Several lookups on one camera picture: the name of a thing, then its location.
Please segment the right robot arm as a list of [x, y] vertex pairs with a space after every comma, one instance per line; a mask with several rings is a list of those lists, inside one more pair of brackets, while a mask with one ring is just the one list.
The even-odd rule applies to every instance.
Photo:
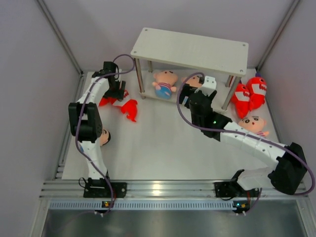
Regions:
[[187, 98], [190, 106], [191, 121], [185, 122], [198, 129], [204, 136], [221, 143], [234, 146], [266, 166], [257, 169], [240, 169], [230, 179], [231, 192], [242, 196], [249, 190], [273, 186], [273, 188], [286, 195], [298, 196], [297, 189], [306, 174], [309, 174], [312, 184], [310, 193], [315, 187], [315, 177], [308, 167], [303, 149], [296, 143], [285, 145], [265, 139], [255, 133], [247, 131], [229, 117], [213, 111], [211, 103], [216, 91], [204, 94], [201, 91], [186, 91], [187, 85], [181, 84], [176, 99], [177, 107], [183, 97]]

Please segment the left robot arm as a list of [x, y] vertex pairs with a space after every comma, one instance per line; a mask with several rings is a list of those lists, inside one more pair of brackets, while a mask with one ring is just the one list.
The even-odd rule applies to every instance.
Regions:
[[91, 76], [83, 95], [68, 106], [71, 134], [79, 152], [87, 159], [88, 177], [92, 180], [104, 179], [108, 174], [101, 154], [104, 129], [98, 105], [105, 98], [123, 100], [125, 82], [120, 79], [120, 73], [116, 63], [104, 62], [103, 68]]

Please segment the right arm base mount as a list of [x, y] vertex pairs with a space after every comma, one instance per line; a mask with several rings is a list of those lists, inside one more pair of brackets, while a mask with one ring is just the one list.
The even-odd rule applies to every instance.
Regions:
[[215, 182], [215, 195], [217, 198], [256, 198], [259, 189], [244, 190], [235, 181]]

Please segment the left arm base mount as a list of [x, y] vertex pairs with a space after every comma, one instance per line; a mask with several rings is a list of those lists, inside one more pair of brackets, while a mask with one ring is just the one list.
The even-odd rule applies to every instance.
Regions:
[[[84, 198], [111, 198], [110, 186], [105, 179], [93, 180], [88, 178], [86, 180], [81, 177], [78, 183], [84, 190]], [[126, 196], [126, 182], [111, 182], [110, 184], [113, 190], [113, 198], [124, 198]]]

